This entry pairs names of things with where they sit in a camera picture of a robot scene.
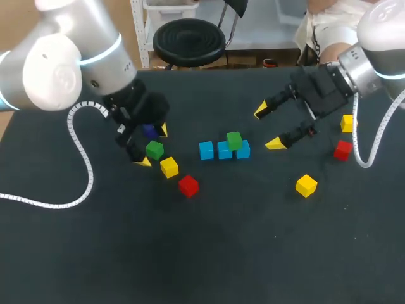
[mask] stacked cubes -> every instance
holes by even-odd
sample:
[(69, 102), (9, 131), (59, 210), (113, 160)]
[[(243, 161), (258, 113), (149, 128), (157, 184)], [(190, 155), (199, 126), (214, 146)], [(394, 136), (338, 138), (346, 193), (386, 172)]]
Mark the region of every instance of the stacked cubes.
[[(199, 149), (201, 160), (214, 159), (214, 146), (212, 141), (200, 142)], [(249, 158), (251, 155), (249, 142), (242, 140), (242, 136), (240, 136), (239, 132), (227, 133), (227, 141), (217, 143), (218, 158), (220, 160), (231, 159), (233, 151), (235, 151), (238, 160)]]

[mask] green cube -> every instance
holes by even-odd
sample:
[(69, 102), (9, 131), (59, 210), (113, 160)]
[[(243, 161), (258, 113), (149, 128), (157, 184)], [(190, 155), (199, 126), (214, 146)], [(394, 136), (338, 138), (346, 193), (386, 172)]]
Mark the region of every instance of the green cube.
[(227, 141), (230, 151), (242, 149), (242, 136), (239, 132), (227, 133)]
[(146, 146), (146, 156), (153, 158), (154, 160), (159, 160), (162, 157), (165, 149), (163, 149), (163, 145), (157, 141), (151, 141)]

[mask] yellow cube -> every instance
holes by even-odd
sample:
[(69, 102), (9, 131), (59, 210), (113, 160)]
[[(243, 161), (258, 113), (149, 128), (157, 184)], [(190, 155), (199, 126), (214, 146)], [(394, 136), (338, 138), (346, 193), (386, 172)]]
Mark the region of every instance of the yellow cube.
[(160, 168), (167, 179), (178, 174), (178, 165), (173, 157), (169, 157), (160, 162)]
[(315, 192), (317, 185), (318, 182), (306, 174), (297, 181), (296, 190), (307, 198)]
[(353, 132), (353, 115), (343, 115), (340, 126), (343, 133)]

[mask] robotic arm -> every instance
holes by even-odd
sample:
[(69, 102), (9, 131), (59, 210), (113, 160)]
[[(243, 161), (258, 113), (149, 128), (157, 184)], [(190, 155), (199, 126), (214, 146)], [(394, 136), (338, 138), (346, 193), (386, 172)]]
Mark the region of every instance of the robotic arm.
[(359, 42), (341, 54), (338, 62), (321, 65), (310, 72), (300, 68), (291, 75), (291, 83), (282, 92), (266, 98), (254, 114), (258, 119), (275, 111), (290, 98), (302, 100), (310, 114), (310, 118), (299, 127), (266, 144), (267, 148), (288, 149), (303, 137), (315, 135), (316, 121), (346, 105), (351, 96), (355, 95), (357, 102), (358, 96), (364, 98), (384, 88), (392, 100), (397, 99), (405, 90), (403, 20), (404, 0), (376, 3), (358, 25)]
[(152, 124), (161, 136), (169, 110), (146, 91), (100, 0), (35, 0), (40, 22), (14, 50), (0, 53), (0, 111), (58, 111), (76, 103), (82, 81), (101, 96), (121, 125), (116, 141), (133, 162), (145, 155), (134, 129)]

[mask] person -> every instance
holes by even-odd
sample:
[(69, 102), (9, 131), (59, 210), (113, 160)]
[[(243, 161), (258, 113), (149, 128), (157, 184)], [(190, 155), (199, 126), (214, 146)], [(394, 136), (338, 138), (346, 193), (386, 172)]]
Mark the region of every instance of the person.
[(318, 63), (337, 61), (357, 43), (357, 25), (379, 0), (307, 0), (308, 11), (296, 34), (296, 43), (315, 51)]

